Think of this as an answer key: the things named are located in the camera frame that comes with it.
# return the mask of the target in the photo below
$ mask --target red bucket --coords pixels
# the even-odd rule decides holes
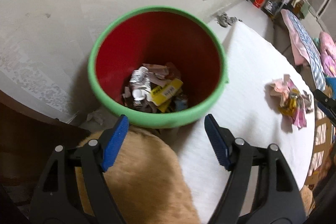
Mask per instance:
[[[253,2],[253,5],[257,8],[260,8],[260,6],[263,4],[264,0],[255,0]]]

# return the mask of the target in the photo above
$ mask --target yellow wrapper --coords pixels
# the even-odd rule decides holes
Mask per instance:
[[[171,103],[171,99],[169,99],[168,101],[165,101],[162,105],[158,106],[158,110],[160,110],[162,113],[165,113],[167,111],[167,108],[169,107]]]
[[[172,98],[177,91],[181,88],[183,82],[177,78],[172,80],[170,83],[165,85],[163,88],[157,86],[156,88],[152,89],[151,97],[152,102],[156,106],[162,105],[164,102]]]

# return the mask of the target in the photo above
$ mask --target white bed sheet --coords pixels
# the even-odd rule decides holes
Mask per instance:
[[[308,86],[285,57],[244,23],[237,22],[231,28],[223,46],[230,82],[208,113],[251,145],[278,144],[301,189],[314,144],[315,115],[308,114],[307,127],[298,130],[277,112],[277,100],[268,95],[267,84],[287,73],[301,92],[310,92]],[[171,147],[179,157],[201,221],[207,223],[230,173],[218,164],[203,123],[204,117],[180,128]],[[257,168],[253,167],[241,215],[250,211],[256,179]]]

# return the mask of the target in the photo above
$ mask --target white wall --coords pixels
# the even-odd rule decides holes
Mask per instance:
[[[316,18],[309,12],[304,19],[301,20],[301,24],[306,28],[310,37],[320,37],[320,32],[322,28],[316,21]]]
[[[204,19],[236,1],[0,0],[0,89],[68,121],[95,104],[86,61],[110,22],[144,5],[171,5]]]

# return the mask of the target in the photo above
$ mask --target trash bin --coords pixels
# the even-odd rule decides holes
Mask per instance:
[[[126,108],[122,93],[142,63],[172,62],[181,72],[189,108],[174,113],[144,113]],[[195,16],[172,7],[131,11],[99,36],[88,62],[88,77],[98,100],[131,124],[173,128],[204,115],[221,95],[227,78],[224,49],[216,35]]]

